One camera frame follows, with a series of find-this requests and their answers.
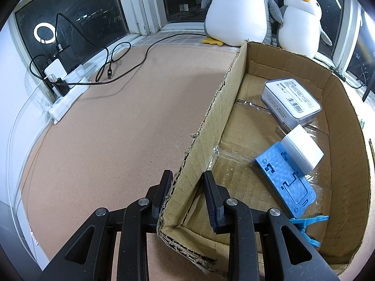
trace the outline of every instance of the white block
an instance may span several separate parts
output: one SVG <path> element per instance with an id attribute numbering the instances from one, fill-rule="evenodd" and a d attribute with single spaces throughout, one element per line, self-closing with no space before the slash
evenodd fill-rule
<path id="1" fill-rule="evenodd" d="M 297 163 L 303 174 L 310 173 L 319 163 L 324 153 L 301 125 L 287 134 L 281 144 Z"/>
<path id="2" fill-rule="evenodd" d="M 60 59 L 55 59 L 50 65 L 46 67 L 44 73 L 49 76 L 54 74 L 56 78 L 64 79 L 67 75 L 63 65 L 61 64 Z"/>

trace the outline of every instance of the yellow feet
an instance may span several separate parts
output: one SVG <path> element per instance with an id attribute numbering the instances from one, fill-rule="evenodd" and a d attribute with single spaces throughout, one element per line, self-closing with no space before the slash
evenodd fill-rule
<path id="1" fill-rule="evenodd" d="M 206 38 L 206 39 L 203 39 L 202 42 L 204 44 L 211 44 L 211 45 L 215 45 L 217 44 L 218 46 L 223 46 L 224 43 L 222 43 L 221 41 L 219 40 L 216 40 L 216 39 L 212 39 L 212 38 Z"/>

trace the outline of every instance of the metal screw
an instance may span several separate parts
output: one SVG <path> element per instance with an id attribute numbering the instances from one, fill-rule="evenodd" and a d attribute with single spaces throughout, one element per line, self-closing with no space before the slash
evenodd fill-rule
<path id="1" fill-rule="evenodd" d="M 235 205 L 238 204 L 238 201 L 237 201 L 236 199 L 232 199 L 232 198 L 230 198 L 230 199 L 226 200 L 226 203 L 227 203 L 229 206 L 235 206 Z"/>
<path id="2" fill-rule="evenodd" d="M 274 217 L 278 217 L 280 215 L 280 210 L 277 208 L 271 208 L 270 214 L 273 215 Z"/>
<path id="3" fill-rule="evenodd" d="M 149 202 L 150 202 L 149 199 L 147 199 L 145 197 L 143 199 L 138 200 L 138 204 L 141 205 L 141 206 L 146 206 L 146 205 L 149 204 Z"/>
<path id="4" fill-rule="evenodd" d="M 98 216 L 98 217 L 101 217 L 103 215 L 105 215 L 107 212 L 107 209 L 105 208 L 98 208 L 96 211 L 95 211 L 95 214 Z"/>

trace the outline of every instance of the barcode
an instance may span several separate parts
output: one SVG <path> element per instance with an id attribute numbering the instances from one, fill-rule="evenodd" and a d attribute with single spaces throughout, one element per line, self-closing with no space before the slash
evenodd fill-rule
<path id="1" fill-rule="evenodd" d="M 299 106 L 298 103 L 293 98 L 288 99 L 289 103 L 292 105 L 292 107 L 297 111 L 297 113 L 302 113 L 303 109 Z"/>

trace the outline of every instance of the black charger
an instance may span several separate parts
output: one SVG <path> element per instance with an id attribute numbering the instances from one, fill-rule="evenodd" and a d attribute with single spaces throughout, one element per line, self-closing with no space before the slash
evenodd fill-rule
<path id="1" fill-rule="evenodd" d="M 61 78 L 56 80 L 56 83 L 65 83 Z M 68 85 L 55 85 L 55 87 L 59 90 L 60 94 L 64 97 L 66 94 L 69 93 L 70 87 Z"/>
<path id="2" fill-rule="evenodd" d="M 65 68 L 67 74 L 74 71 L 79 66 L 80 63 L 70 45 L 62 48 L 61 44 L 59 44 L 57 46 L 57 50 L 59 52 L 55 55 L 55 57 L 60 59 L 61 64 Z"/>

